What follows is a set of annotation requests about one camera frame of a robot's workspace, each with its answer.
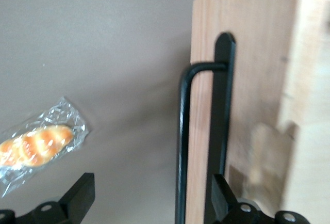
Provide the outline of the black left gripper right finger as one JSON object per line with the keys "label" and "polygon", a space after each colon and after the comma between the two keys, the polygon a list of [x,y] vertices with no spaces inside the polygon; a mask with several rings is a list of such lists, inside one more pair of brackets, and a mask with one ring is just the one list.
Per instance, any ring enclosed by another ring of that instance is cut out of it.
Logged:
{"label": "black left gripper right finger", "polygon": [[211,201],[216,214],[214,223],[224,224],[308,224],[302,215],[292,211],[278,211],[266,215],[252,200],[237,199],[221,174],[212,176]]}

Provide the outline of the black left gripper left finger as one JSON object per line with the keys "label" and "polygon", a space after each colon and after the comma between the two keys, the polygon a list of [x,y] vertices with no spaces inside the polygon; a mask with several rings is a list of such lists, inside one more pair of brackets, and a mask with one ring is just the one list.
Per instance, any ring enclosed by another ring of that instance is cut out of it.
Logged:
{"label": "black left gripper left finger", "polygon": [[94,173],[86,172],[59,201],[44,202],[22,216],[1,210],[1,223],[81,223],[94,200]]}

